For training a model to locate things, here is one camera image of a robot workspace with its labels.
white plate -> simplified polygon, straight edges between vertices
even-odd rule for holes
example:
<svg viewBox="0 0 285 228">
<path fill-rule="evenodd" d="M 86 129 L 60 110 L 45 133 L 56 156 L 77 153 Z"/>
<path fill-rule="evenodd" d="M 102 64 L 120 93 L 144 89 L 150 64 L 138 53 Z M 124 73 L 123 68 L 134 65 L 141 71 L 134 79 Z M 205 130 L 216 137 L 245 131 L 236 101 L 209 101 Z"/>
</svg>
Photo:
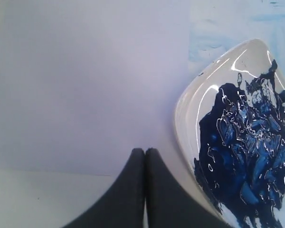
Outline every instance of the white plate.
<svg viewBox="0 0 285 228">
<path fill-rule="evenodd" d="M 181 151 L 221 219 L 285 227 L 285 79 L 261 40 L 236 46 L 196 77 L 174 121 Z"/>
</svg>

palette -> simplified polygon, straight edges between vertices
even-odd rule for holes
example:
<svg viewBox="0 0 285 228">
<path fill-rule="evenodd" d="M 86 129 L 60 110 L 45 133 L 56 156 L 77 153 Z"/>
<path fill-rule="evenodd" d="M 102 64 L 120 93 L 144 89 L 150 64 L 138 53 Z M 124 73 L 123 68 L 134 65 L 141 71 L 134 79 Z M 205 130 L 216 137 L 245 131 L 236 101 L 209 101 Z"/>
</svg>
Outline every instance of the palette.
<svg viewBox="0 0 285 228">
<path fill-rule="evenodd" d="M 285 227 L 285 79 L 248 40 L 181 95 L 175 132 L 196 184 L 235 228 Z"/>
</svg>

dark blue paint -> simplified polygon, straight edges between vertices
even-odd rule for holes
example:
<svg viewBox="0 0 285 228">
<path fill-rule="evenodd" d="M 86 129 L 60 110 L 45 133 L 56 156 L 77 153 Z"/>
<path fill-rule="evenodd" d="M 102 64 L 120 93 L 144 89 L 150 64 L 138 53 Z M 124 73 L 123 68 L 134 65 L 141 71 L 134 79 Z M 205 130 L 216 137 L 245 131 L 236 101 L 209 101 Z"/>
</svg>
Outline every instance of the dark blue paint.
<svg viewBox="0 0 285 228">
<path fill-rule="evenodd" d="M 200 121 L 199 160 L 194 159 L 197 181 L 220 210 L 223 203 L 243 228 L 256 218 L 263 228 L 282 228 L 272 214 L 281 209 L 285 194 L 285 90 L 275 90 L 276 61 L 246 91 L 226 83 L 216 95 L 211 112 Z M 264 94 L 273 88 L 276 106 Z M 247 95 L 261 99 L 248 105 Z"/>
</svg>

glossy paint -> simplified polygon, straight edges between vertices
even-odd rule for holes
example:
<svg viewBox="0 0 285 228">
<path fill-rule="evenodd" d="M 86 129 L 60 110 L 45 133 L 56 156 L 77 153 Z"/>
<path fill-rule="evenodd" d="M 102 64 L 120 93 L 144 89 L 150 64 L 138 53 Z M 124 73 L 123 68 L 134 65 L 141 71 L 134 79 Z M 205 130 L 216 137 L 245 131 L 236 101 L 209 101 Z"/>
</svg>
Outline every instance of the glossy paint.
<svg viewBox="0 0 285 228">
<path fill-rule="evenodd" d="M 200 190 L 236 228 L 285 227 L 285 79 L 253 39 L 196 77 L 175 112 Z"/>
</svg>

